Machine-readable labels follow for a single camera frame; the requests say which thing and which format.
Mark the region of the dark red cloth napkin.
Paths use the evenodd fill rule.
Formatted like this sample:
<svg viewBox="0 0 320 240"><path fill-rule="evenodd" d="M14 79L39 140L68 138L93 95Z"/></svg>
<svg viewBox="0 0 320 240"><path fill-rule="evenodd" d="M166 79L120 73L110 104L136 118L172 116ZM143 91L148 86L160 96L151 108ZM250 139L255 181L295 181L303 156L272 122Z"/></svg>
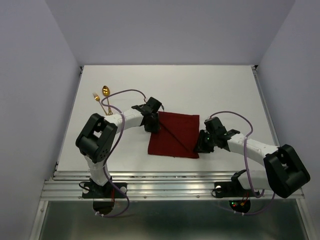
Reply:
<svg viewBox="0 0 320 240"><path fill-rule="evenodd" d="M155 156L198 159L195 146L200 132L200 116L159 112L160 130L150 136L147 153Z"/></svg>

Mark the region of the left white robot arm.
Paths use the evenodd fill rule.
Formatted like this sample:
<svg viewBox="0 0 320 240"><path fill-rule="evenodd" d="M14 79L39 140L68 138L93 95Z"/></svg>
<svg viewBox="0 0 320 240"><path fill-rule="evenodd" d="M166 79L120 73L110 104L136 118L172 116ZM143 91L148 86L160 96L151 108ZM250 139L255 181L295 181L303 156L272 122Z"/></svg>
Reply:
<svg viewBox="0 0 320 240"><path fill-rule="evenodd" d="M113 196L126 197L126 183L112 183L107 161L119 144L127 129L144 127L148 133L160 130L158 111L162 103L150 97L146 103L134 105L129 110L117 110L117 114L102 116L94 113L90 116L75 145L86 159L90 178L79 184L84 199L109 199Z"/></svg>

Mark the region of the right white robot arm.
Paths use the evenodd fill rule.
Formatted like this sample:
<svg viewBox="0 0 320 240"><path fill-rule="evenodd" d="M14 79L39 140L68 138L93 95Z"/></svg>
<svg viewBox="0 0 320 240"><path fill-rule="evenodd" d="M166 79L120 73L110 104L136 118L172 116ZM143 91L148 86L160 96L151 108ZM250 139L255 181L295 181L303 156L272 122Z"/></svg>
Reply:
<svg viewBox="0 0 320 240"><path fill-rule="evenodd" d="M218 147L240 154L246 161L253 160L264 168L249 170L246 164L245 169L234 173L229 181L214 184L214 197L254 197L268 190L285 199L311 180L292 146L269 145L249 139L238 130L226 130L218 117L207 119L204 125L205 129L199 132L195 152L212 153Z"/></svg>

